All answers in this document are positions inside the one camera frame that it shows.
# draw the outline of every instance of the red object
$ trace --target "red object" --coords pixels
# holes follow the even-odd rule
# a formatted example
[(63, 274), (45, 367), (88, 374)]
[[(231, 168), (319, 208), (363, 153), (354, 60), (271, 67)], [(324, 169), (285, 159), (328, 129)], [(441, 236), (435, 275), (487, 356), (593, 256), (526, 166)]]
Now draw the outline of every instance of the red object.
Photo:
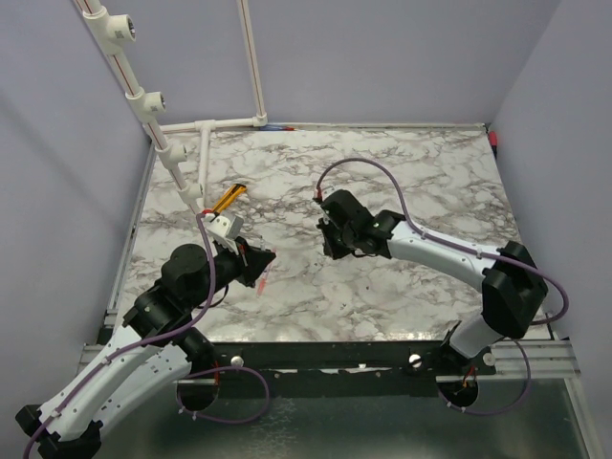
[(491, 146), (497, 146), (497, 134), (494, 131), (489, 133), (489, 143)]

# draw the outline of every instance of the yellow box cutter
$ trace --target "yellow box cutter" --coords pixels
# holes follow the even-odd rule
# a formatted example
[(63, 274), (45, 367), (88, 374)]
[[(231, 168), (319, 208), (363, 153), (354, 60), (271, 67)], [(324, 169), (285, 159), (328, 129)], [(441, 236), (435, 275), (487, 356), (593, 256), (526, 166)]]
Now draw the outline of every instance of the yellow box cutter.
[(214, 205), (212, 211), (215, 214), (221, 213), (223, 210), (228, 208), (231, 203), (233, 203), (238, 196), (244, 193), (247, 190), (246, 185), (242, 184), (234, 184), (228, 191), (225, 192), (221, 199), (217, 201), (217, 204)]

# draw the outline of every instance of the white marble surface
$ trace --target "white marble surface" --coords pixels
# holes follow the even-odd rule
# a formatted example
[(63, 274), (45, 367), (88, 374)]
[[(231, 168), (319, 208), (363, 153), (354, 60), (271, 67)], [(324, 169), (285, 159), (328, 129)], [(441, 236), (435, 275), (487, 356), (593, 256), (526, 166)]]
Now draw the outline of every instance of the white marble surface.
[[(190, 161), (182, 170), (196, 180), (199, 137), (174, 139), (186, 145)], [(479, 293), (424, 266), (381, 257), (333, 261), (323, 256), (315, 228), (320, 209), (311, 200), (314, 183), (328, 164), (353, 156), (390, 168), (413, 216), (431, 229), (500, 246), (518, 240), (482, 132), (213, 133), (207, 206), (233, 183), (246, 184), (248, 192), (230, 211), (245, 218), (245, 237), (257, 241), (262, 235), (277, 258), (262, 296), (231, 284), (226, 301), (199, 324), (209, 339), (439, 339), (456, 320), (481, 308)], [(323, 190), (337, 187), (350, 189), (372, 213), (400, 210), (388, 179), (372, 166), (347, 164), (334, 170)], [(201, 244), (194, 217), (157, 161), (119, 317), (159, 276), (172, 250), (190, 242)]]

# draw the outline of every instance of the purple cable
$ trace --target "purple cable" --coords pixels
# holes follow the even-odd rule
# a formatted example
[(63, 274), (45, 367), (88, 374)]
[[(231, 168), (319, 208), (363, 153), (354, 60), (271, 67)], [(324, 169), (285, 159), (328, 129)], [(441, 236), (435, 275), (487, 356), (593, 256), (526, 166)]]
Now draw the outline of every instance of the purple cable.
[[(208, 308), (210, 307), (210, 304), (212, 303), (212, 298), (214, 297), (214, 288), (215, 288), (215, 285), (216, 285), (216, 279), (217, 279), (216, 275), (217, 275), (217, 273), (215, 271), (215, 266), (214, 266), (214, 257), (212, 256), (212, 247), (210, 246), (210, 243), (208, 242), (207, 232), (206, 232), (206, 230), (204, 228), (204, 223), (202, 222), (202, 219), (204, 217), (205, 217), (204, 213), (199, 213), (195, 217), (196, 221), (198, 223), (198, 228), (200, 229), (200, 232), (202, 233), (202, 239), (204, 239), (204, 247), (206, 249), (207, 261), (208, 261), (208, 266), (209, 266), (209, 270), (210, 270), (210, 289), (208, 290), (208, 297), (207, 297), (207, 300), (204, 303), (204, 306), (202, 307), (202, 310), (198, 313), (198, 315), (196, 317), (194, 317), (191, 320), (191, 322), (186, 323), (182, 327), (179, 327), (176, 330), (173, 330), (171, 332), (167, 332), (167, 333), (158, 335), (156, 337), (142, 339), (140, 341), (133, 342), (132, 344), (128, 344), (127, 346), (122, 347), (121, 349), (118, 349), (117, 351), (115, 351), (114, 353), (109, 355), (108, 358), (107, 358), (108, 360), (112, 361), (113, 359), (116, 359), (118, 356), (120, 356), (122, 354), (125, 354), (126, 352), (129, 352), (132, 349), (136, 349), (137, 347), (146, 346), (146, 345), (153, 344), (155, 342), (161, 341), (163, 339), (171, 339), (171, 338), (176, 337), (177, 335), (181, 335), (183, 332), (187, 331), (189, 328), (193, 327), (196, 323), (198, 323), (200, 321), (200, 319), (204, 316), (204, 314), (207, 312)], [(57, 408), (55, 409), (55, 412), (57, 412), (58, 414), (61, 413), (61, 411), (78, 394), (78, 392), (80, 392), (80, 390), (90, 380), (92, 380), (96, 376), (96, 374), (102, 368), (104, 368), (104, 366), (106, 366), (106, 365), (104, 365), (103, 363), (99, 363), (97, 366), (95, 366), (77, 385), (75, 385), (73, 390), (71, 390), (68, 393), (66, 398), (62, 401), (62, 403), (57, 406)], [(30, 441), (28, 442), (28, 444), (26, 445), (26, 447), (25, 447), (25, 449), (23, 451), (23, 459), (29, 459), (30, 452), (32, 451), (32, 448), (33, 448), (34, 444), (36, 443), (36, 440), (38, 439), (38, 437), (40, 437), (42, 432), (45, 431), (45, 429), (49, 426), (49, 424), (53, 422), (53, 420), (54, 420), (53, 416), (48, 417), (40, 425), (40, 427), (36, 430), (36, 432), (30, 438)]]
[(400, 188), (400, 184), (398, 184), (398, 181), (395, 180), (395, 177), (393, 177), (391, 172), (389, 172), (389, 170), (386, 167), (384, 167), (383, 165), (381, 165), (381, 164), (379, 164), (379, 163), (377, 163), (375, 161), (365, 159), (365, 158), (346, 158), (344, 160), (336, 161), (335, 163), (333, 163), (330, 166), (328, 166), (323, 171), (321, 176), (318, 178), (318, 181), (317, 181), (317, 192), (321, 191), (321, 182), (323, 181), (323, 178), (329, 173), (329, 171), (332, 170), (334, 167), (337, 167), (337, 166), (339, 166), (341, 164), (344, 164), (344, 163), (366, 163), (366, 164), (371, 164), (371, 165), (377, 167), (378, 169), (380, 169), (391, 180), (391, 183), (393, 184), (393, 186), (395, 187), (396, 191), (398, 192), (398, 197), (400, 198), (400, 205), (402, 206), (402, 211), (404, 212), (404, 217), (405, 217), (406, 222), (412, 228), (412, 230), (417, 232), (424, 239), (429, 239), (429, 240), (431, 240), (433, 242), (437, 242), (438, 244), (442, 244), (443, 246), (450, 247), (451, 249), (455, 249), (457, 251), (462, 251), (463, 253), (468, 253), (470, 255), (476, 255), (476, 256), (482, 256), (483, 258), (489, 258), (491, 260), (501, 261), (501, 262), (504, 262), (504, 263), (508, 263), (509, 265), (517, 266), (518, 268), (521, 268), (521, 269), (523, 269), (523, 270), (525, 270), (525, 271), (527, 271), (529, 273), (533, 273), (535, 275), (539, 275), (540, 277), (548, 280), (552, 285), (554, 285), (555, 288), (558, 290), (558, 292), (561, 294), (561, 298), (563, 299), (563, 306), (562, 306), (561, 310), (555, 316), (546, 317), (546, 318), (543, 318), (543, 319), (540, 319), (540, 320), (534, 320), (531, 323), (532, 325), (543, 325), (543, 324), (546, 324), (546, 323), (551, 323), (551, 322), (559, 320), (560, 318), (565, 316), (565, 314), (567, 313), (567, 311), (568, 311), (568, 309), (570, 307), (570, 298), (569, 298), (567, 292), (565, 291), (565, 289), (563, 288), (563, 286), (561, 284), (559, 284), (557, 281), (555, 281), (548, 274), (543, 273), (538, 268), (534, 268), (531, 265), (528, 265), (528, 264), (523, 263), (521, 261), (514, 260), (514, 259), (509, 258), (507, 256), (499, 255), (497, 253), (479, 252), (479, 251), (477, 251), (475, 249), (472, 249), (471, 247), (462, 246), (461, 244), (457, 244), (455, 242), (448, 241), (448, 240), (446, 240), (446, 239), (444, 239), (442, 237), (434, 236), (434, 235), (426, 233), (422, 229), (420, 229), (412, 221), (412, 218), (410, 218), (410, 212), (408, 212), (408, 207), (407, 207), (407, 205), (405, 203), (405, 198), (404, 198), (404, 195), (402, 194), (402, 189)]
[(494, 409), (492, 411), (477, 411), (473, 409), (462, 408), (461, 406), (457, 406), (456, 404), (452, 404), (448, 401), (448, 399), (444, 396), (444, 394), (438, 391), (442, 400), (447, 403), (447, 406), (455, 411), (459, 411), (463, 414), (470, 414), (472, 416), (496, 416), (498, 414), (504, 414), (510, 411), (511, 409), (516, 408), (520, 404), (522, 404), (526, 399), (532, 389), (532, 367), (529, 364), (529, 358), (527, 357), (527, 353), (523, 346), (520, 345), (520, 342), (514, 341), (514, 344), (518, 346), (520, 353), (523, 355), (523, 359), (525, 360), (525, 369), (527, 370), (527, 378), (525, 380), (525, 386), (523, 387), (523, 391), (520, 393), (518, 398), (512, 402), (511, 404), (504, 406), (503, 408)]
[(240, 424), (251, 423), (251, 422), (255, 421), (256, 419), (258, 419), (259, 417), (261, 417), (268, 410), (268, 407), (270, 406), (270, 388), (268, 387), (268, 383), (266, 382), (265, 378), (259, 372), (253, 370), (252, 368), (248, 368), (246, 366), (220, 366), (218, 368), (212, 368), (210, 370), (200, 371), (199, 373), (194, 373), (192, 375), (187, 376), (186, 379), (199, 378), (199, 377), (205, 376), (205, 375), (212, 375), (214, 373), (221, 373), (222, 371), (244, 371), (246, 373), (251, 373), (259, 381), (261, 381), (261, 385), (264, 386), (264, 392), (266, 393), (266, 398), (265, 398), (263, 406), (259, 409), (259, 411), (257, 411), (255, 414), (252, 414), (248, 418), (244, 418), (244, 419), (235, 419), (234, 420), (234, 419), (216, 418), (214, 416), (209, 416), (207, 414), (203, 414), (203, 413), (200, 413), (198, 411), (189, 411), (188, 409), (186, 409), (185, 406), (183, 405), (183, 400), (181, 400), (181, 394), (177, 390), (176, 401), (179, 404), (179, 407), (181, 408), (181, 411), (179, 411), (179, 413), (185, 412), (185, 413), (190, 414), (190, 415), (195, 415), (197, 418), (207, 419), (207, 420), (212, 421), (214, 423), (229, 424), (229, 425), (234, 425), (234, 426), (237, 426), (237, 425), (240, 425)]

